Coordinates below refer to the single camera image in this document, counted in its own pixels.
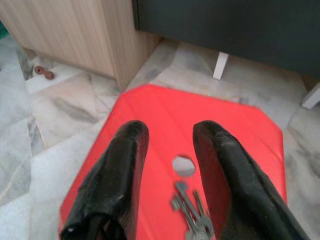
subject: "white cabinet leg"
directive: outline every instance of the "white cabinet leg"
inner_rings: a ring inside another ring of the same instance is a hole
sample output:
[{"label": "white cabinet leg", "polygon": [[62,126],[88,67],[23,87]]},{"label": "white cabinet leg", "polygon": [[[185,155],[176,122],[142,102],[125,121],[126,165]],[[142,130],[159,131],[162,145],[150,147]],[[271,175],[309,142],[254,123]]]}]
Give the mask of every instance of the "white cabinet leg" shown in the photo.
[{"label": "white cabinet leg", "polygon": [[312,109],[318,102],[320,102],[320,82],[302,100],[302,107]]},{"label": "white cabinet leg", "polygon": [[229,57],[229,54],[224,52],[219,52],[218,60],[216,61],[216,65],[213,73],[213,77],[215,79],[221,79],[228,57]]}]

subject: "floor tile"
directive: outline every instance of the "floor tile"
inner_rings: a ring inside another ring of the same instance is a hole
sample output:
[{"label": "floor tile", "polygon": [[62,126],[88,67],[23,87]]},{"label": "floor tile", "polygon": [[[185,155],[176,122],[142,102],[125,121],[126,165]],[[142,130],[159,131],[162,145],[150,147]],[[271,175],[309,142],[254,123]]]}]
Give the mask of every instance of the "floor tile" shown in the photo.
[{"label": "floor tile", "polygon": [[59,208],[63,198],[36,203],[31,210],[30,240],[57,240]]},{"label": "floor tile", "polygon": [[320,149],[320,106],[315,106],[311,110],[299,107],[290,126],[303,133],[310,144]]},{"label": "floor tile", "polygon": [[104,122],[32,158],[30,193],[37,203],[65,197]]},{"label": "floor tile", "polygon": [[0,43],[0,72],[10,73],[20,69],[16,48]]},{"label": "floor tile", "polygon": [[307,93],[298,73],[229,56],[221,81],[300,103]]},{"label": "floor tile", "polygon": [[243,89],[228,81],[221,81],[210,76],[208,95],[218,99],[239,103]]},{"label": "floor tile", "polygon": [[177,41],[166,39],[161,41],[133,80],[129,83],[126,90],[136,88],[154,80],[172,64],[178,46],[179,42]]},{"label": "floor tile", "polygon": [[109,115],[121,93],[114,79],[91,74],[91,80],[98,118],[101,119]]},{"label": "floor tile", "polygon": [[295,111],[299,108],[298,103],[245,88],[240,93],[239,102],[259,108],[281,129],[288,126]]},{"label": "floor tile", "polygon": [[213,65],[217,61],[218,52],[181,43],[178,47],[172,66],[212,76]]},{"label": "floor tile", "polygon": [[294,127],[284,131],[284,145],[289,208],[310,239],[320,239],[320,146]]},{"label": "floor tile", "polygon": [[289,208],[310,239],[320,239],[320,108],[300,108],[283,135]]},{"label": "floor tile", "polygon": [[30,183],[31,151],[24,119],[0,131],[0,206],[26,194]]},{"label": "floor tile", "polygon": [[0,39],[0,44],[5,45],[8,48],[17,48],[19,46],[11,35]]},{"label": "floor tile", "polygon": [[56,61],[42,56],[36,56],[34,59],[28,59],[21,49],[18,49],[16,53],[25,80],[29,80],[33,77],[38,76],[38,74],[35,72],[36,66],[41,66],[45,70],[51,71],[51,69],[53,69],[54,67],[61,65]]},{"label": "floor tile", "polygon": [[30,100],[22,72],[0,71],[0,130],[31,114]]},{"label": "floor tile", "polygon": [[35,116],[28,117],[27,123],[31,153],[32,156],[35,156],[44,151],[46,147]]},{"label": "floor tile", "polygon": [[28,81],[26,81],[25,83],[26,90],[30,95],[37,93],[41,90],[44,90],[48,87],[58,85],[59,83],[73,76],[76,76],[85,72],[81,69],[64,65],[64,64],[59,64],[58,66],[55,66],[50,70],[54,73],[53,80],[46,79],[44,75],[37,75],[29,79]]},{"label": "floor tile", "polygon": [[151,83],[190,93],[208,95],[211,80],[212,78],[203,73],[172,65]]},{"label": "floor tile", "polygon": [[0,207],[0,239],[28,240],[31,207],[29,194]]},{"label": "floor tile", "polygon": [[91,76],[86,72],[33,94],[31,106],[47,148],[98,121]]}]

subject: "dark gray cabinet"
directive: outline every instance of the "dark gray cabinet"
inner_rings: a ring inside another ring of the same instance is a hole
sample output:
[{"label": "dark gray cabinet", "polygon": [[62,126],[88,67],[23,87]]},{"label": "dark gray cabinet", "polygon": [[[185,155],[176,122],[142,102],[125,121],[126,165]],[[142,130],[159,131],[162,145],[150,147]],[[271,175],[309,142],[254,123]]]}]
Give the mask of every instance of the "dark gray cabinet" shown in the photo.
[{"label": "dark gray cabinet", "polygon": [[137,29],[320,78],[320,0],[133,0]]}]

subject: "red stool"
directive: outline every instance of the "red stool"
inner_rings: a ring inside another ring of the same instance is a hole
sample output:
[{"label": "red stool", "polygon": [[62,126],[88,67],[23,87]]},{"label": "red stool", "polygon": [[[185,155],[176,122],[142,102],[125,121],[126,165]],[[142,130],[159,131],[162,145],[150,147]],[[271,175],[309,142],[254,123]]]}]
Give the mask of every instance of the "red stool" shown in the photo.
[{"label": "red stool", "polygon": [[172,161],[188,156],[195,173],[184,177],[189,196],[197,189],[204,202],[199,165],[193,146],[193,126],[212,120],[234,135],[287,202],[282,131],[258,108],[183,91],[145,85],[122,94],[117,100],[81,170],[60,208],[59,232],[63,229],[83,179],[105,151],[118,128],[140,120],[149,128],[149,148],[140,189],[138,240],[183,240],[188,226],[182,214],[172,210],[174,182],[181,180]]}]

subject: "keys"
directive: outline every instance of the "keys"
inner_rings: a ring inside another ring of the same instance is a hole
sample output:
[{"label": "keys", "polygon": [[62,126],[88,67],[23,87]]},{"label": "keys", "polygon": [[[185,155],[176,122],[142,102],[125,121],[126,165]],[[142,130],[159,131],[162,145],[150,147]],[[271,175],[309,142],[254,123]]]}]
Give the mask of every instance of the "keys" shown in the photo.
[{"label": "keys", "polygon": [[187,184],[184,181],[177,181],[174,186],[179,194],[174,195],[172,201],[173,209],[183,212],[189,226],[189,231],[186,232],[185,239],[209,240],[212,238],[214,236],[214,228],[210,218],[205,214],[198,192],[195,190],[193,195],[200,214],[187,196]]}]

